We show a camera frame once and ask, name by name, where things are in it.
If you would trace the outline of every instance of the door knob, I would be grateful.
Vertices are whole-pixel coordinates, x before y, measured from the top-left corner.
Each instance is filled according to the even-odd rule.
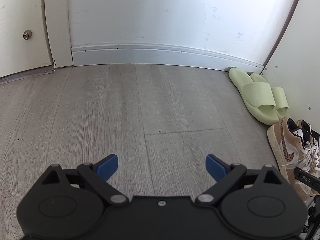
[[[24,32],[24,34],[23,34],[23,38],[24,38],[25,40],[30,39],[31,36],[32,36],[31,30],[26,30],[26,31]]]

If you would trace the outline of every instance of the black robotic gripper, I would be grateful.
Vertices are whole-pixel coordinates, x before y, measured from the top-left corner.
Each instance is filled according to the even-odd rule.
[[[307,208],[276,168],[249,170],[214,155],[205,162],[217,183],[194,202],[190,196],[130,201],[106,182],[118,168],[114,154],[71,170],[52,164],[17,208],[23,239],[299,240]]]

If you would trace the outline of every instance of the green slipper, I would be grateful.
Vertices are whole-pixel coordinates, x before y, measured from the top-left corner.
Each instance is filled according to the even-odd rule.
[[[274,111],[276,102],[269,83],[253,82],[245,71],[235,67],[229,70],[229,77],[254,118],[267,125],[273,125],[279,121]]]
[[[265,78],[263,76],[260,76],[259,74],[253,73],[250,75],[250,77],[254,82],[268,83],[267,80],[265,80]],[[276,111],[276,114],[279,117],[279,119],[281,119],[283,117],[290,116],[289,111],[288,111],[289,105],[287,102],[287,98],[285,97],[285,93],[284,93],[283,88],[271,87],[271,90],[272,90],[273,98],[276,102],[275,111]]]

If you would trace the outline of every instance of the white panel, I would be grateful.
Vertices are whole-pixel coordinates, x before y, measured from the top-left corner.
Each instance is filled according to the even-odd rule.
[[[43,8],[44,0],[0,0],[0,77],[52,64]]]
[[[305,119],[318,132],[319,4],[320,0],[299,0],[282,40],[263,71],[263,77],[272,86],[284,88],[292,118]]]
[[[68,0],[44,0],[48,38],[55,67],[73,65]]]
[[[247,72],[260,73],[263,66],[253,62],[227,56],[174,46],[154,45],[105,45],[72,49],[75,66],[97,64],[164,64],[202,67],[228,71],[231,66]]]
[[[293,0],[69,0],[71,45],[164,44],[263,64]]]

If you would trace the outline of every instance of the pair of shoes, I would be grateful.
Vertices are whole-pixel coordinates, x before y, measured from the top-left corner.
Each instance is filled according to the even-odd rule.
[[[245,106],[258,121],[273,125],[279,119],[289,116],[288,102],[283,88],[270,87],[264,77],[243,70],[231,68],[229,78],[239,90]]]
[[[301,199],[307,201],[317,192],[311,192],[310,187],[296,180],[293,170],[299,167],[318,177],[319,134],[303,120],[295,123],[290,117],[284,117],[268,129],[267,135],[280,173]]]

